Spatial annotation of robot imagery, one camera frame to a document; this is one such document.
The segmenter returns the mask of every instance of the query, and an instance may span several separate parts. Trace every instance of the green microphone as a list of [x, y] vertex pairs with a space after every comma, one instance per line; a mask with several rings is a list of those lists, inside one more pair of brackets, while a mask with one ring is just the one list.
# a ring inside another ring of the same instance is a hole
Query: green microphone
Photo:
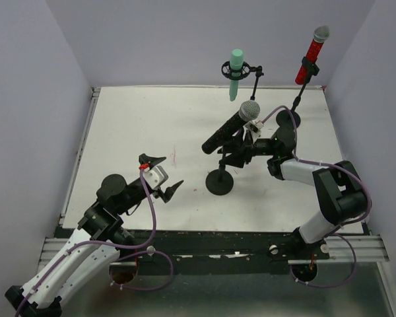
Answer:
[[[233, 77], [239, 77], [242, 72], [240, 71], [242, 69], [242, 66], [244, 65], [244, 53], [242, 50], [235, 49], [232, 51], [232, 55], [230, 55], [230, 69], [232, 70], [232, 76]], [[236, 99], [236, 96], [238, 95], [238, 86], [239, 86], [239, 81], [230, 81], [230, 87], [229, 87], [229, 97], [230, 101], [234, 101]]]

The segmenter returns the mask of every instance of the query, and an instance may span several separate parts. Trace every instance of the white table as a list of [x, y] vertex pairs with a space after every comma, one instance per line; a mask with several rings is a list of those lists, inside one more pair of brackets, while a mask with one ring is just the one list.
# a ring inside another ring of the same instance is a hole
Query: white table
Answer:
[[[281, 104], [291, 105], [297, 93], [294, 89], [258, 90], [260, 119]], [[250, 95], [251, 89], [240, 89], [236, 101], [229, 102], [225, 88], [102, 88], [63, 227], [77, 226], [107, 175], [121, 174], [128, 183], [139, 177], [141, 153], [168, 157], [162, 163], [170, 177], [167, 186], [185, 180], [169, 203], [154, 201], [158, 230], [288, 232], [305, 223], [318, 209], [315, 189], [271, 177], [267, 157], [253, 158], [243, 169], [228, 166], [234, 188], [226, 196], [215, 196], [205, 187], [207, 173], [218, 167], [220, 155], [204, 154], [201, 145]], [[340, 161], [323, 91], [307, 90], [298, 113], [302, 119], [298, 156]], [[276, 129], [273, 117], [262, 137], [270, 137]], [[127, 229], [150, 229], [148, 203], [144, 201], [123, 220]], [[342, 231], [362, 233], [362, 226], [353, 224]]]

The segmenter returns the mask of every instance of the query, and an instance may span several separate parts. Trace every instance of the gray wall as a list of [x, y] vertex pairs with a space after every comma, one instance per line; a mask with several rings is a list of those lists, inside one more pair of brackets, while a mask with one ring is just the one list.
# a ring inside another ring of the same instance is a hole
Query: gray wall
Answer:
[[326, 93], [343, 153], [372, 193], [370, 226], [396, 279], [396, 1], [376, 1]]
[[328, 24], [332, 36], [312, 81], [324, 85], [374, 0], [47, 2], [95, 86], [225, 85], [220, 67], [234, 48], [243, 48], [251, 65], [262, 64], [261, 83], [294, 84], [314, 29]]
[[1, 0], [0, 316], [57, 223], [90, 95], [46, 2]]

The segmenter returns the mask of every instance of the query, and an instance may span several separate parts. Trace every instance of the gray floor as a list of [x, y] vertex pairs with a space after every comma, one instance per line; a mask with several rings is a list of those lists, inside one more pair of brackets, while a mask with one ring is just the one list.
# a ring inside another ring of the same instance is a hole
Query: gray floor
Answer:
[[[318, 283], [345, 277], [349, 264], [319, 267]], [[141, 286], [163, 277], [141, 277]], [[62, 317], [319, 317], [392, 316], [376, 264], [360, 264], [355, 279], [337, 289], [311, 289], [290, 276], [177, 276], [167, 288], [139, 293], [110, 287], [103, 271], [64, 308]]]

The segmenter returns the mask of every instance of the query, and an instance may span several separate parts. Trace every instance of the silver microphone grille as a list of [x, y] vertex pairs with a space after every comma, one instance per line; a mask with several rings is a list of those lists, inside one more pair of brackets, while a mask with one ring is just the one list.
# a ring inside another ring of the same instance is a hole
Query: silver microphone grille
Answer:
[[259, 116], [259, 104], [253, 100], [245, 101], [239, 109], [239, 117], [245, 121], [255, 120]]
[[314, 40], [318, 43], [324, 43], [330, 36], [330, 29], [327, 25], [321, 25], [314, 31]]

